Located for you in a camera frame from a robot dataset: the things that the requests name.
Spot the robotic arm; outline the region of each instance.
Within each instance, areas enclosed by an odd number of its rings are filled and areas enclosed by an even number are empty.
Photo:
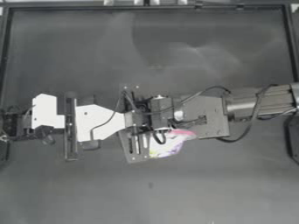
[[[58,97],[40,94],[24,111],[3,111],[0,141],[6,144],[42,139],[54,144],[52,134],[64,135],[66,160],[78,160],[79,148],[95,150],[100,141],[118,133],[128,163],[146,161],[178,153],[183,141],[218,138],[234,143],[249,133],[257,119],[270,120],[293,115],[290,141],[297,160],[299,143],[299,83],[230,91],[210,87],[179,97],[139,94],[139,86],[124,87],[115,110],[95,102],[79,104],[74,95],[64,97],[64,113],[58,115]],[[239,136],[230,135],[230,123],[247,123]]]

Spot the cable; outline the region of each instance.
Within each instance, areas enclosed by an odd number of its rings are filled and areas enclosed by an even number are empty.
[[[259,117],[258,120],[261,120],[261,121],[270,121],[270,120],[278,118],[279,116],[285,116],[285,115],[295,112],[297,110],[298,110],[298,108],[291,108],[291,109],[286,110],[285,112],[282,112],[282,113],[279,113],[277,115],[271,115],[269,117]]]
[[[107,119],[106,122],[103,122],[100,125],[95,126],[91,130],[90,130],[90,138],[91,140],[94,140],[94,130],[100,128],[102,126],[104,126],[106,124],[108,124],[111,122],[111,120],[114,119],[115,115],[116,115],[116,112],[118,112],[118,107],[119,107],[119,104],[120,104],[120,100],[122,100],[122,95],[123,95],[124,92],[120,93],[119,97],[118,97],[118,100],[116,100],[116,107],[115,107],[115,111],[111,115],[111,117]]]
[[[155,140],[159,144],[166,144],[166,135],[164,135],[164,132],[160,133],[162,136],[163,136],[163,141],[160,140],[160,138],[158,137],[158,135],[156,135],[155,132],[156,132],[156,131],[152,132],[152,134],[154,134],[154,140]]]
[[[136,108],[136,105],[134,103],[134,100],[132,98],[130,97],[128,93],[126,92],[126,98],[135,110],[136,113],[144,115],[144,116],[151,116],[151,115],[159,115],[162,114],[163,112],[167,112],[168,110],[171,109],[176,109],[178,107],[180,107],[180,104],[184,104],[186,102],[188,102],[194,97],[199,96],[199,95],[203,95],[205,93],[207,93],[210,90],[213,89],[222,89],[225,90],[227,93],[231,93],[230,90],[227,88],[225,88],[223,86],[213,86],[213,87],[209,87],[206,88],[203,91],[198,92],[196,94],[191,95],[190,97],[187,97],[184,100],[180,101],[179,105],[172,105],[171,107],[168,108],[164,108],[162,110],[158,110],[158,111],[154,111],[154,112],[143,112],[143,111],[138,111],[138,108]]]
[[[219,137],[218,140],[221,140],[225,143],[235,143],[249,134],[249,132],[251,130],[251,127],[253,127],[253,124],[254,124],[254,121],[258,118],[258,112],[259,112],[261,106],[262,106],[261,102],[262,102],[263,97],[265,97],[265,95],[267,93],[267,90],[273,86],[275,86],[275,85],[274,84],[269,85],[267,87],[262,88],[262,90],[257,93],[257,104],[255,104],[255,107],[254,107],[253,116],[251,116],[247,128],[246,128],[245,132],[242,133],[242,135],[237,139],[227,139],[225,137]]]

